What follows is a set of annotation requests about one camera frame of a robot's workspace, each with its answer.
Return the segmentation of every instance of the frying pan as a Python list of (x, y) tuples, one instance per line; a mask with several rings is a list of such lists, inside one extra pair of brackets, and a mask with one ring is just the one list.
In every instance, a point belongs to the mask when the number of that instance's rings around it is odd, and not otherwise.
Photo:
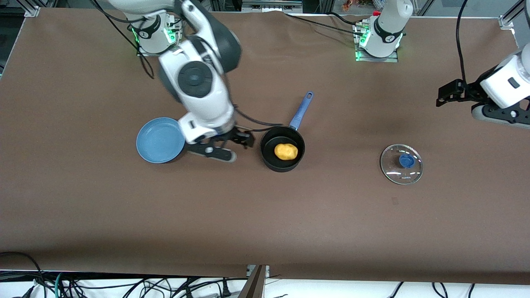
[[(305, 95), (300, 107), (298, 107), (298, 111), (296, 111), (289, 126), (274, 127), (261, 139), (261, 157), (263, 158), (265, 165), (272, 171), (288, 172), (294, 169), (304, 156), (305, 143), (304, 139), (298, 132), (298, 128), (312, 99), (313, 92), (309, 91)], [(298, 148), (298, 155), (293, 160), (281, 160), (274, 153), (274, 149), (278, 144), (292, 144), (296, 146), (296, 148)]]

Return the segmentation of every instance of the potato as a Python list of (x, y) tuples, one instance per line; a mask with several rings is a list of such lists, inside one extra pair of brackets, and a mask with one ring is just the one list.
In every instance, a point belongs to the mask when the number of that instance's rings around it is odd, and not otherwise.
[(293, 144), (278, 144), (274, 154), (281, 160), (293, 160), (298, 155), (298, 148)]

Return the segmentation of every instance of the table surface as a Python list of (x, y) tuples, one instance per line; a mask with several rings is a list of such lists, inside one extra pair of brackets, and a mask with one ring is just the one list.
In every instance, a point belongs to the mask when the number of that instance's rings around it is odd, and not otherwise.
[[(530, 283), (528, 131), (476, 121), (471, 103), (435, 107), (460, 77), (455, 19), (411, 19), (400, 62), (378, 64), (356, 62), (347, 33), (280, 12), (215, 16), (243, 47), (229, 73), (243, 111), (288, 123), (315, 93), (300, 165), (275, 173), (237, 145), (233, 164), (145, 162), (139, 129), (184, 108), (99, 12), (42, 9), (0, 82), (0, 249), (49, 270)], [(516, 49), (493, 19), (462, 20), (461, 38), (470, 80)], [(383, 176), (395, 143), (421, 154), (418, 183)]]

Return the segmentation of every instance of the teal cable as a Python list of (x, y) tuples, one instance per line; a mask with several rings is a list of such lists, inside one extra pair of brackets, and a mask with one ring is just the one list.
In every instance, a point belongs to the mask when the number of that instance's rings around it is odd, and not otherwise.
[(61, 275), (63, 275), (62, 272), (57, 274), (57, 278), (55, 279), (55, 298), (59, 298), (59, 280), (61, 279)]

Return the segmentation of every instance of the blue plate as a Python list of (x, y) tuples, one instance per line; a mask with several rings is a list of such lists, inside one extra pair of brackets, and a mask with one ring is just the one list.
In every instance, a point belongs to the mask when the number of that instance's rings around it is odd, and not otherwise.
[(177, 157), (186, 140), (175, 119), (162, 117), (146, 123), (136, 137), (136, 150), (152, 163), (164, 163)]

